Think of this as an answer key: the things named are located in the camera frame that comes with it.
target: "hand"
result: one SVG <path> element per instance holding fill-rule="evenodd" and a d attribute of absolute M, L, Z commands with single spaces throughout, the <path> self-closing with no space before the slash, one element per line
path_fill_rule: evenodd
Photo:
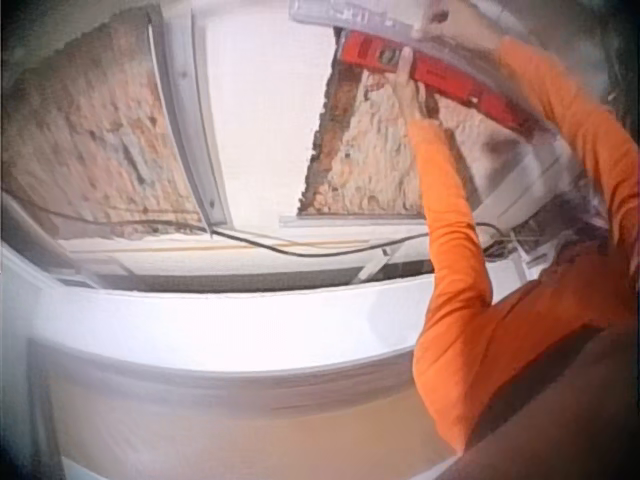
<path fill-rule="evenodd" d="M 396 73 L 385 74 L 406 122 L 427 117 L 424 108 L 427 93 L 423 84 L 417 84 L 411 80 L 412 64 L 413 52 L 409 47 L 404 47 L 398 60 Z"/>
<path fill-rule="evenodd" d="M 503 33 L 469 0 L 431 0 L 415 26 L 416 39 L 444 37 L 467 48 L 495 51 Z"/>

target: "orange long-sleeve shirt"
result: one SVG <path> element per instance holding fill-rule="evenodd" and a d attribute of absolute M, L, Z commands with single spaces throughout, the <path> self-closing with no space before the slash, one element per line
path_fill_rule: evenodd
<path fill-rule="evenodd" d="M 440 434 L 457 451 L 498 388 L 542 352 L 585 325 L 633 322 L 637 308 L 637 146 L 552 56 L 510 38 L 496 55 L 602 189 L 613 247 L 605 255 L 586 249 L 492 305 L 482 248 L 446 138 L 427 120 L 408 125 L 435 267 L 413 373 Z"/>

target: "sleeve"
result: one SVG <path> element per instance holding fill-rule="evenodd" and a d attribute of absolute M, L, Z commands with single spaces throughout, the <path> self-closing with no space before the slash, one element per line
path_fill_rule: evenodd
<path fill-rule="evenodd" d="M 428 120 L 408 125 L 416 157 L 435 288 L 416 344 L 413 376 L 427 409 L 437 416 L 441 393 L 462 402 L 468 378 L 462 336 L 491 306 L 492 290 L 471 209 L 442 129 Z"/>
<path fill-rule="evenodd" d="M 590 98 L 549 54 L 506 37 L 500 64 L 547 120 L 554 123 L 601 189 L 612 240 L 638 274 L 638 147 L 608 109 Z"/>

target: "person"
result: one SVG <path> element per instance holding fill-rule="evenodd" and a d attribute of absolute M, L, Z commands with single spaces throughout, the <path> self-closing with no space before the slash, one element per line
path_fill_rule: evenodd
<path fill-rule="evenodd" d="M 566 246 L 537 280 L 492 305 L 452 154 L 403 50 L 388 82 L 414 150 L 435 268 L 413 374 L 441 436 L 468 452 L 445 477 L 609 478 L 637 444 L 638 147 L 556 58 L 503 35 L 470 2 L 450 0 L 418 34 L 491 55 L 569 143 L 610 221 L 607 242 Z"/>

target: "wire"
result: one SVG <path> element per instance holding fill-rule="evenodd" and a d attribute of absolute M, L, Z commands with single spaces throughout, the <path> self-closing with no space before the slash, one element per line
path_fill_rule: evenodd
<path fill-rule="evenodd" d="M 221 238 L 226 238 L 228 240 L 233 240 L 236 242 L 241 242 L 241 243 L 245 243 L 247 245 L 251 245 L 253 247 L 256 248 L 262 248 L 265 250 L 269 250 L 270 252 L 273 253 L 278 253 L 280 255 L 287 255 L 289 257 L 298 257 L 298 258 L 335 258 L 335 257 L 343 257 L 343 256 L 347 256 L 347 255 L 356 255 L 358 253 L 364 253 L 364 252 L 369 252 L 372 250 L 378 250 L 381 248 L 386 248 L 386 247 L 392 247 L 395 245 L 401 245 L 403 243 L 406 242 L 410 242 L 412 240 L 417 240 L 419 238 L 426 238 L 429 236 L 428 232 L 424 232 L 424 233 L 418 233 L 415 235 L 409 235 L 406 237 L 401 237 L 398 238 L 396 240 L 390 240 L 388 242 L 382 242 L 382 243 L 377 243 L 374 245 L 368 245 L 366 247 L 361 247 L 361 248 L 355 248 L 352 250 L 341 250 L 338 252 L 327 252 L 327 253 L 300 253 L 300 252 L 294 252 L 291 250 L 285 250 L 282 248 L 278 248 L 278 247 L 274 247 L 272 245 L 266 244 L 266 243 L 262 243 L 262 242 L 258 242 L 256 240 L 252 240 L 250 238 L 246 238 L 246 237 L 242 237 L 239 235 L 234 235 L 233 233 L 229 233 L 229 232 L 225 232 L 224 230 L 220 230 L 217 228 L 210 228 L 209 230 L 207 230 L 206 228 L 204 228 L 201 225 L 196 225 L 193 223 L 188 223 L 188 222 L 180 222 L 177 220 L 164 220 L 164 219 L 140 219 L 140 220 L 119 220 L 119 221 L 100 221 L 100 220 L 89 220 L 87 218 L 82 218 L 82 217 L 77 217 L 74 215 L 69 215 L 66 213 L 62 213 L 62 212 L 57 212 L 55 210 L 51 210 L 47 207 L 43 207 L 42 205 L 39 205 L 31 200 L 28 200 L 26 198 L 22 198 L 19 197 L 17 195 L 13 195 L 12 193 L 6 191 L 3 189 L 3 191 L 5 193 L 7 193 L 8 195 L 11 195 L 12 197 L 16 198 L 17 200 L 24 202 L 30 206 L 32 206 L 33 208 L 36 208 L 38 210 L 41 210 L 44 213 L 47 213 L 49 215 L 53 215 L 55 217 L 59 217 L 59 218 L 64 218 L 66 220 L 70 220 L 70 221 L 74 221 L 74 222 L 78 222 L 78 223 L 84 223 L 86 225 L 94 225 L 94 226 L 98 226 L 98 227 L 120 227 L 120 226 L 133 226 L 133 225 L 158 225 L 158 226 L 168 226 L 168 227 L 174 227 L 174 228 L 181 228 L 181 229 L 188 229 L 188 230 L 194 230 L 194 231 L 198 231 L 198 232 L 202 232 L 202 233 L 208 233 L 211 232 L 213 235 L 216 235 L 218 237 Z M 496 227 L 495 225 L 491 224 L 491 223 L 486 223 L 486 222 L 478 222 L 476 223 L 476 227 L 486 227 L 486 228 L 491 228 L 492 230 L 494 230 L 496 233 L 498 233 L 498 235 L 502 238 L 508 238 L 506 237 L 505 233 L 500 230 L 498 227 Z"/>

